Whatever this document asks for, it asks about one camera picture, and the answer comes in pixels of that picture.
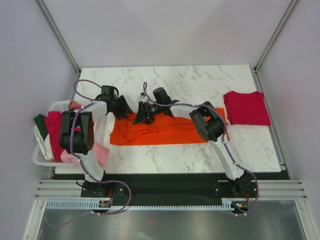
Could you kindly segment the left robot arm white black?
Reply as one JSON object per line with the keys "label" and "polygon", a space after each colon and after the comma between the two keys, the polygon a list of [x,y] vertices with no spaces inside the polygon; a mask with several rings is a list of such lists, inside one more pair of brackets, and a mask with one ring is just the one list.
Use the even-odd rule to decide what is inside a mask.
{"label": "left robot arm white black", "polygon": [[94,122],[112,113],[118,119],[125,119],[133,111],[119,90],[103,85],[101,93],[80,109],[64,111],[61,116],[59,145],[73,155],[84,171],[85,180],[94,182],[92,191],[99,197],[106,196],[110,185],[104,181],[105,171],[99,165],[94,153]]}

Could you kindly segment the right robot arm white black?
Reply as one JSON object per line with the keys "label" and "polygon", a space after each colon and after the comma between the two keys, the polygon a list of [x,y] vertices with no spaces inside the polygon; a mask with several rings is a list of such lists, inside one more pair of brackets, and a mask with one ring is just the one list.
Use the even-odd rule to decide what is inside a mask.
{"label": "right robot arm white black", "polygon": [[163,87],[155,89],[153,95],[155,101],[147,94],[147,83],[144,82],[141,97],[145,100],[138,103],[133,124],[152,124],[158,114],[191,120],[200,138],[214,148],[221,161],[230,193],[235,197],[242,196],[251,182],[250,172],[237,163],[238,158],[229,146],[227,123],[222,115],[209,101],[192,105],[172,100]]}

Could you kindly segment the orange t shirt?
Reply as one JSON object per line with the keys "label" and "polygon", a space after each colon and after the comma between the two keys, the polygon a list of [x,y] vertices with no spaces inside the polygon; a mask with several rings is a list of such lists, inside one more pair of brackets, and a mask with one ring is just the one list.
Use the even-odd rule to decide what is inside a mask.
{"label": "orange t shirt", "polygon": [[136,113],[115,121],[110,143],[116,146],[155,146],[206,143],[190,119],[170,117],[163,113],[155,116],[151,124],[133,124]]}

